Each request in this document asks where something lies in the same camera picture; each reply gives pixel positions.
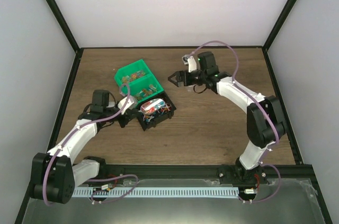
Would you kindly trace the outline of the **silver metal scoop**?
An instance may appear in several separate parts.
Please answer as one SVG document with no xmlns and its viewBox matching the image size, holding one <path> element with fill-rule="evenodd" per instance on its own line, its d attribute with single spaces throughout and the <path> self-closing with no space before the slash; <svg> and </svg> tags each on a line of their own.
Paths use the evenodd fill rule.
<svg viewBox="0 0 339 224">
<path fill-rule="evenodd" d="M 142 104 L 140 111 L 142 114 L 152 114 L 165 106 L 166 103 L 163 99 L 155 98 Z"/>
</svg>

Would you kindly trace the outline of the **black lollipop bin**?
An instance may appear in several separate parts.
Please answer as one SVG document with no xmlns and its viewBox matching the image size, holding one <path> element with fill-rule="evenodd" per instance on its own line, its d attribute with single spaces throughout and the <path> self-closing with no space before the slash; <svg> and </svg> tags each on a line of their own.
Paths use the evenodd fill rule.
<svg viewBox="0 0 339 224">
<path fill-rule="evenodd" d="M 146 131 L 151 128 L 155 128 L 159 123 L 171 119 L 174 116 L 174 112 L 176 111 L 176 106 L 167 95 L 165 91 L 156 94 L 155 96 L 151 97 L 149 100 L 155 100 L 156 98 L 162 99 L 166 106 L 160 108 L 159 110 L 153 112 L 150 115 L 141 114 L 137 117 L 137 120 L 142 127 L 143 131 Z"/>
</svg>

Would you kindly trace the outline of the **green two-compartment candy bin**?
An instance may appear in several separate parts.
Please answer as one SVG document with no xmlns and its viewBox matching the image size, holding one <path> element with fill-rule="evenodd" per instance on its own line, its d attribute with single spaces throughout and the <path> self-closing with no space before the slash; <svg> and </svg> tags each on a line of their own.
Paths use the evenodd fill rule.
<svg viewBox="0 0 339 224">
<path fill-rule="evenodd" d="M 130 94 L 141 103 L 164 91 L 143 59 L 119 68 L 114 76 L 118 86 L 127 83 Z"/>
</svg>

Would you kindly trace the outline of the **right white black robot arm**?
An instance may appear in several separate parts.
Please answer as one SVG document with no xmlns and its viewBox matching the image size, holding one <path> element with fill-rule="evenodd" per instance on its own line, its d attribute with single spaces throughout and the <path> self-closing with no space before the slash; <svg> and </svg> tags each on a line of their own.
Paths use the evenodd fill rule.
<svg viewBox="0 0 339 224">
<path fill-rule="evenodd" d="M 272 146 L 287 133 L 279 99 L 256 93 L 236 81 L 233 74 L 220 72 L 210 51 L 198 54 L 197 58 L 185 55 L 182 60 L 188 69 L 171 74 L 169 82 L 177 87 L 203 85 L 245 112 L 249 142 L 236 160 L 234 173 L 239 182 L 248 183 L 262 164 L 266 152 L 271 151 Z"/>
</svg>

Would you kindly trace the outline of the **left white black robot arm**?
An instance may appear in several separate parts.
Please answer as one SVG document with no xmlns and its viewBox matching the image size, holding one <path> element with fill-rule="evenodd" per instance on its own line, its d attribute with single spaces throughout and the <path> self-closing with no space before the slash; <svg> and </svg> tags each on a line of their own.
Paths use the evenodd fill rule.
<svg viewBox="0 0 339 224">
<path fill-rule="evenodd" d="M 105 160 L 87 157 L 74 161 L 98 132 L 116 121 L 128 122 L 138 112 L 137 100 L 126 95 L 119 102 L 111 101 L 107 90 L 95 90 L 92 101 L 78 117 L 71 131 L 46 153 L 37 153 L 32 160 L 29 195 L 46 205 L 67 203 L 75 188 L 85 182 L 101 184 L 108 179 Z"/>
</svg>

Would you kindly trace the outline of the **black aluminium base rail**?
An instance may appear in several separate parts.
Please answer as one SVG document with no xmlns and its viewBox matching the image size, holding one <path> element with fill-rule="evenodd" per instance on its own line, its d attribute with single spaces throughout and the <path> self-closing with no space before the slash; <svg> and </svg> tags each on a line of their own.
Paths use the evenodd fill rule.
<svg viewBox="0 0 339 224">
<path fill-rule="evenodd" d="M 270 166 L 258 167 L 239 176 L 234 165 L 105 165 L 97 179 L 109 175 L 136 175 L 139 180 L 219 180 L 221 184 L 233 186 L 253 185 L 255 175 L 261 183 L 268 179 L 278 178 L 277 172 Z"/>
</svg>

